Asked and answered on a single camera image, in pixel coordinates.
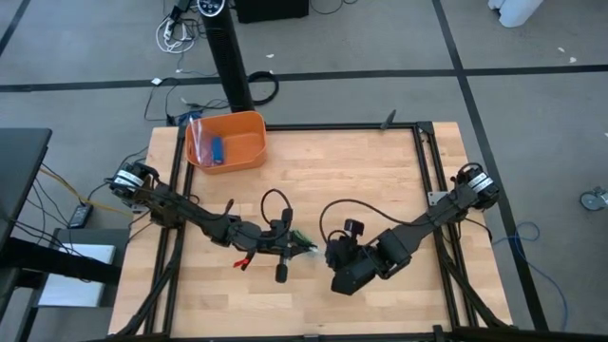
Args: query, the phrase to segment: wooden tabletop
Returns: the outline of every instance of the wooden tabletop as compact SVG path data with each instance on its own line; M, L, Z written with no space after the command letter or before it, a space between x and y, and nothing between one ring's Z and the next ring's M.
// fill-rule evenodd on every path
M435 133L449 178L467 162L460 131L456 123L436 123ZM176 137L177 128L152 132L146 163L160 172L163 181L169 180ZM432 162L429 165L434 177ZM185 166L182 160L179 190ZM321 252L295 257L289 263L287 283L277 284L276 256L258 255L242 272L233 263L243 259L243 253L212 244L199 227L187 224L172 336L420 333L436 324L449 330L432 237L423 240L410 265L400 273L390 280L377 277L352 296L331 292L333 272L322 254L319 214L332 200L363 200L402 220L416 219L425 212L426 195L410 130L268 132L268 160L262 167L215 176L196 170L192 193L200 197L205 209L216 213L234 199L231 214L268 229L259 201L270 188L287 195L294 208L293 227L319 244ZM281 199L272 195L266 213L278 219L283 207ZM484 222L479 213L469 217ZM394 226L350 203L330 209L324 226L327 231L341 229L347 218L366 224L361 241ZM160 230L151 226L128 246L111 333L126 324L150 289ZM465 221L462 231L471 285L500 319L510 322L485 230ZM160 299L156 331L161 329L164 303L165 294ZM458 304L461 321L466 322L462 302Z

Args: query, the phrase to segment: gray floor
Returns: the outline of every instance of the gray floor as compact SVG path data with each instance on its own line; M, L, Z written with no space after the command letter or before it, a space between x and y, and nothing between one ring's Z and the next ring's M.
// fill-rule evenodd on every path
M330 0L316 2L320 8L331 6ZM465 68L570 66L570 57L577 58L575 66L608 64L608 3L602 0L547 0L528 23L511 29L500 26L485 3L443 2ZM0 0L0 33L19 4ZM177 56L161 53L154 42L161 19L162 0L31 0L0 56L0 85L176 76ZM237 24L237 32L249 71L451 68L430 0L360 0L334 15ZM275 57L267 58L271 53ZM206 42L186 54L183 67L214 71ZM532 220L541 227L540 240L524 243L524 248L530 261L560 284L568 300L567 331L608 333L608 235L603 231L608 211L588 213L578 204L580 192L608 186L608 73L468 80L515 220ZM52 128L46 163L87 193L111 175L123 156L147 144L155 126L143 120L149 90L0 93L0 125ZM166 90L155 96L150 116L162 117ZM265 91L267 85L254 87L255 93ZM218 85L178 87L169 112L184 111L179 97L204 102L221 93ZM399 121L458 122L468 157L482 161L455 77L283 82L276 99L259 111L273 124L339 123L380 122L394 108ZM69 215L74 198L47 178L40 180ZM95 200L120 206L107 191ZM21 219L41 224L40 213L29 206ZM486 220L495 237L504 236L497 209ZM90 225L123 229L127 223L128 218L97 211ZM510 251L502 244L495 253L514 321L531 328ZM560 297L544 278L534 278L549 326L558 330ZM28 295L18 290L13 297L0 326L0 335L8 336L3 341L14 336ZM110 315L109 308L42 310L30 340L99 338Z

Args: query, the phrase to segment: white cable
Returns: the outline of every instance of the white cable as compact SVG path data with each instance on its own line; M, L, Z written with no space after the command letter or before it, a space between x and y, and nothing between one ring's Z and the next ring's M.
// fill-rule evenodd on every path
M184 53L187 50L189 50L190 48L192 48L194 46L194 43L196 42L195 37L190 37L188 36L188 32L186 30L186 25L184 23L181 23L181 39L177 40L175 43L171 43L171 37L169 37L169 39L167 39L167 36L164 34L165 32L168 31L169 26L172 24L171 20L169 18L165 18L162 23L156 28L156 45L159 47L159 49L162 52L166 52L166 53L174 53L174 54L178 54L178 53ZM161 29L164 26L164 31L162 34L162 38L163 38L163 42L164 42L164 47L162 47L161 45L161 41L159 40L159 35L161 33ZM190 45L188 45L187 47L184 47L182 49L179 49L181 46L185 46L185 43L190 43Z

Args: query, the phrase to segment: black metal frame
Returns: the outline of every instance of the black metal frame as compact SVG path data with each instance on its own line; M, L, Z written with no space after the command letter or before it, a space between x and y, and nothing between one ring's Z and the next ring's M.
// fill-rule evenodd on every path
M381 123L301 123L301 124L267 124L266 130L269 132L274 131L312 131L312 130L379 130ZM428 172L427 157L425 148L423 147L421 135L424 133L427 135L428 147L430 149L430 156L433 158L435 173L438 178L439 190L446 191L447 184L441 165L441 156L434 136L433 125L431 122L420 122L420 123L392 123L389 129L403 129L412 133L414 144L416 147L416 154L418 156L418 162L420 165L420 171L425 186L425 192L432 191L432 184L430 182L430 174ZM173 168L171 170L171 183L172 187L177 184L177 179L180 173L181 154L183 151L184 138L183 128L180 128L178 133L178 141L176 145L176 153L173 160ZM184 181L183 194L185 196L190 195L190 189L192 186L192 178L194 174L194 167L188 164L186 170L186 176ZM464 256L459 241L455 238L454 227L448 227L452 242L452 251L455 256L456 267L466 278L466 267L464 263ZM163 228L163 232L166 232L166 237L163 238L161 233L161 239L159 240L159 249L157 251L157 262L155 265L154 275L152 284L154 284L158 276L162 273L162 265L164 264L164 256L166 256L167 242L168 242L168 229ZM183 244L184 229L178 229L176 236L177 244ZM443 245L443 239L441 233L436 232L435 246L439 253L440 244ZM453 292L451 278L445 265L439 262L439 267L442 273L442 285L446 296L446 307L449 315L449 321L452 330L456 327L460 327L460 316L458 315L458 308L456 307L456 299ZM170 335L173 323L173 312L175 311L176 298L177 298L177 282L179 279L179 273L175 273L171 279L169 285L169 292L165 306L165 314L162 325L161 333ZM469 324L473 327L477 326L477 317L473 310L472 305L468 302L466 297L463 296L466 307L466 315L468 317ZM154 321L156 318L156 307L150 312L150 315L146 319L147 325L144 328L144 333L149 334L154 331ZM200 338L178 338L171 339L175 341L436 341L441 340L443 332L440 326L434 326L433 332L420 332L420 333L379 333L379 334L355 334L355 335L315 335L315 336L263 336L263 337L200 337Z

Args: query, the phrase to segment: orange bin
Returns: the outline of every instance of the orange bin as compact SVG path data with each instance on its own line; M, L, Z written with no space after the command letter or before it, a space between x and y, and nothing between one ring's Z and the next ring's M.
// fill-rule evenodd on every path
M218 115L194 120L200 121L203 131L221 137L224 163L205 166L196 154L191 123L186 128L186 155L188 161L204 173L216 175L224 172L260 167L266 162L266 124L255 111Z

